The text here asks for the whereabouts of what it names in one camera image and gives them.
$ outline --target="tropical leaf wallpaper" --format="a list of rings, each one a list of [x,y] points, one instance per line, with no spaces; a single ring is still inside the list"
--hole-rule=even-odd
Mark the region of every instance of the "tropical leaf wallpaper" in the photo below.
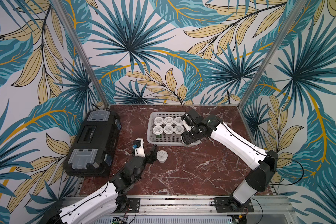
[[[255,141],[278,153],[273,181],[300,222],[336,224],[336,0],[308,1],[298,19],[306,26],[291,28],[244,116]]]
[[[111,104],[238,103],[295,1],[96,0],[77,34]]]
[[[64,5],[84,43],[88,3]],[[37,223],[73,193],[63,161],[97,102],[51,3],[0,1],[0,223]]]

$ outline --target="marble tabletop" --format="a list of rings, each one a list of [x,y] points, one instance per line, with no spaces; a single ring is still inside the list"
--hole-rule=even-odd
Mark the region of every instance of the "marble tabletop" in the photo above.
[[[187,106],[203,117],[215,114],[242,137],[249,139],[236,106]],[[131,153],[132,141],[144,139],[148,153],[152,144],[147,141],[149,116],[155,111],[183,111],[181,106],[168,105],[112,105],[110,110],[121,116],[122,130],[113,160],[111,174],[123,167]],[[158,146],[165,150],[165,163],[147,164],[142,180],[128,192],[130,195],[230,195],[244,180],[250,168],[221,143],[203,139],[197,146]],[[108,177],[86,177],[80,194],[88,195],[108,181]],[[260,194],[272,194],[270,190]]]

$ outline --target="wire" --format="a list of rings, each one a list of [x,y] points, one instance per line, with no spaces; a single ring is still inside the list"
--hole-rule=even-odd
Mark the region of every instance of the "wire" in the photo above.
[[[258,224],[258,223],[263,219],[264,211],[263,211],[263,208],[261,207],[260,203],[259,203],[256,199],[254,199],[254,198],[251,198],[251,199],[255,200],[255,201],[259,204],[260,209],[261,209],[261,212],[262,212],[262,215],[261,215],[261,217],[260,217],[260,220],[259,220],[257,223],[255,223],[255,224]]]
[[[133,220],[136,218],[137,210],[136,210],[136,208],[133,208],[133,209],[134,209],[134,218],[128,224],[131,224],[133,222]]]
[[[290,186],[290,185],[294,185],[296,183],[298,183],[300,180],[302,180],[302,178],[304,177],[304,167],[301,165],[301,163],[299,163],[298,161],[294,160],[294,159],[289,159],[289,158],[281,158],[281,157],[272,157],[272,156],[269,156],[269,155],[265,155],[265,154],[262,154],[260,153],[259,151],[257,151],[256,149],[254,149],[253,147],[251,147],[249,144],[247,144],[246,142],[242,141],[240,138],[238,138],[237,136],[235,136],[223,123],[221,123],[227,130],[228,132],[230,133],[230,135],[234,136],[235,138],[237,138],[239,141],[241,141],[242,143],[244,143],[245,145],[249,146],[252,150],[254,150],[256,153],[260,154],[260,155],[264,155],[266,157],[270,157],[270,158],[273,158],[273,159],[287,159],[287,160],[291,160],[291,161],[294,161],[296,163],[298,163],[300,166],[301,166],[301,169],[302,169],[302,175],[300,177],[300,179],[298,179],[296,182],[294,183],[290,183],[290,184],[269,184],[268,186],[273,186],[273,185],[279,185],[279,186]]]

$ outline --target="white plastic basket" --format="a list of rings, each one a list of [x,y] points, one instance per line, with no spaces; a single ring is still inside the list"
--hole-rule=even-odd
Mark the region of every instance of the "white plastic basket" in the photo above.
[[[172,117],[173,119],[182,116],[184,112],[170,112],[170,111],[158,111],[158,112],[152,112],[149,116],[148,121],[148,129],[147,129],[147,140],[151,144],[157,144],[157,146],[185,146],[182,143],[181,135],[177,135],[173,132],[170,136],[167,136],[164,132],[162,133],[162,136],[160,138],[157,138],[155,134],[153,134],[153,127],[154,119],[156,117],[162,117],[165,119],[166,117]],[[198,145],[200,143],[200,140],[190,144],[192,145]]]

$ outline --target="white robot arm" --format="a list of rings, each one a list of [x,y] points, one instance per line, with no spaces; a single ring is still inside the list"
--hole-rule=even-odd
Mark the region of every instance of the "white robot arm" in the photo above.
[[[256,192],[265,191],[276,172],[276,152],[266,152],[251,144],[215,115],[204,119],[195,110],[191,110],[181,119],[186,130],[189,130],[182,134],[183,143],[189,145],[202,137],[212,138],[230,149],[251,168],[251,172],[229,197],[228,206],[231,211],[244,207]]]

